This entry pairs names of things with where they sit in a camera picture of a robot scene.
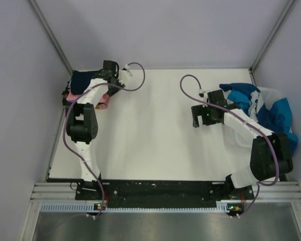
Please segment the navy blue t shirt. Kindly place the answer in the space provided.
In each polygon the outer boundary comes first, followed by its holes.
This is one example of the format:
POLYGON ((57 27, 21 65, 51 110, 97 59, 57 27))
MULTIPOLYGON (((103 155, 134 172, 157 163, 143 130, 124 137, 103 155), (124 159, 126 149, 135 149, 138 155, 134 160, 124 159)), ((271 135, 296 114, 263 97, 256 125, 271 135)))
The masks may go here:
POLYGON ((73 95, 81 95, 89 86, 91 79, 99 74, 96 71, 77 71, 74 70, 70 81, 70 92, 73 95))

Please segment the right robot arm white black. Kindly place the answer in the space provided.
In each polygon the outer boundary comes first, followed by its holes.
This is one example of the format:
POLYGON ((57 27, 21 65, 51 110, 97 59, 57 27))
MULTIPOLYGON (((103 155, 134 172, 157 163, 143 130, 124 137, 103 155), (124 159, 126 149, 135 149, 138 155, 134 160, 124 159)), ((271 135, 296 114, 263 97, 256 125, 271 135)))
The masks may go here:
POLYGON ((193 127, 199 127, 199 117, 205 126, 223 124, 251 147, 249 163, 225 178, 224 193, 227 197, 237 198, 242 193, 242 188, 270 178, 278 179, 293 170, 287 134, 275 133, 261 126, 237 104, 228 104, 221 90, 208 92, 206 96, 206 105, 191 107, 193 127))

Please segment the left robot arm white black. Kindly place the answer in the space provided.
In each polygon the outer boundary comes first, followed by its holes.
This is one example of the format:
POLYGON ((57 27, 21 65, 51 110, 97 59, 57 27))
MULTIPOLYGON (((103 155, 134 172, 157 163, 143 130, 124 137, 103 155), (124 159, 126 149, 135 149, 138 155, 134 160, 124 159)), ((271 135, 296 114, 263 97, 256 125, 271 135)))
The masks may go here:
POLYGON ((81 179, 87 182, 96 181, 100 176, 97 167, 94 139, 98 133, 98 122, 95 110, 106 109, 110 97, 119 92, 125 85, 119 80, 117 62, 104 60, 100 70, 73 71, 70 90, 66 98, 66 110, 74 104, 66 125, 66 134, 75 143, 73 150, 84 160, 81 162, 81 179))

